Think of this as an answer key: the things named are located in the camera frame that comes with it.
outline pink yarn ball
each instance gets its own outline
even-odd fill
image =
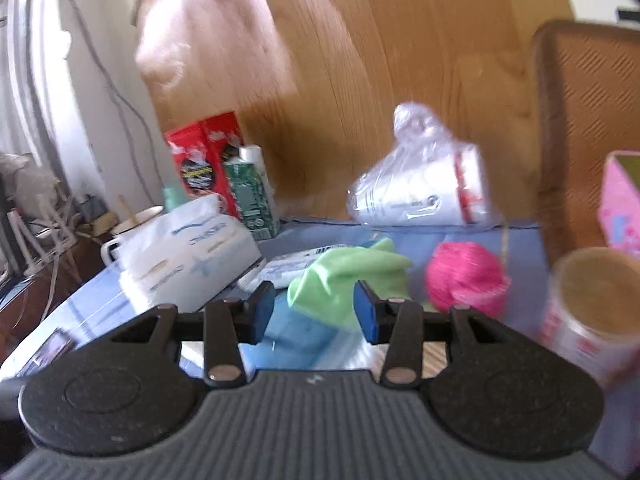
[[[441,312],[456,304],[498,317],[511,279],[495,254],[474,242],[441,242],[425,271],[431,303]]]

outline green cloth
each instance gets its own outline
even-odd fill
[[[358,327],[353,311],[353,285],[364,280],[380,298],[407,298],[407,268],[412,261],[396,254],[384,238],[364,247],[336,247],[320,256],[287,291],[291,308],[326,324]]]

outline red box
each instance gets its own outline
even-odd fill
[[[238,156],[244,144],[238,118],[233,112],[217,115],[164,134],[171,147],[187,195],[197,198],[218,193],[226,201],[226,212],[238,216],[236,202],[222,163]]]

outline gray ribbed surface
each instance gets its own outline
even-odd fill
[[[417,394],[362,372],[260,372],[209,394],[178,434],[111,459],[49,451],[8,480],[612,480],[580,453],[543,463],[483,456],[445,434]]]

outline paper cup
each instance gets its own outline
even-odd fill
[[[490,202],[477,146],[459,142],[448,153],[442,149],[440,158],[420,160],[419,166],[411,160],[414,164],[406,164],[404,171],[403,157],[398,155],[398,159],[400,169],[396,162],[389,163],[356,181],[350,191],[350,212],[358,222],[464,225],[488,219]],[[460,204],[461,185],[467,197],[466,215]]]
[[[542,343],[606,387],[640,350],[640,262],[608,248],[554,266]]]

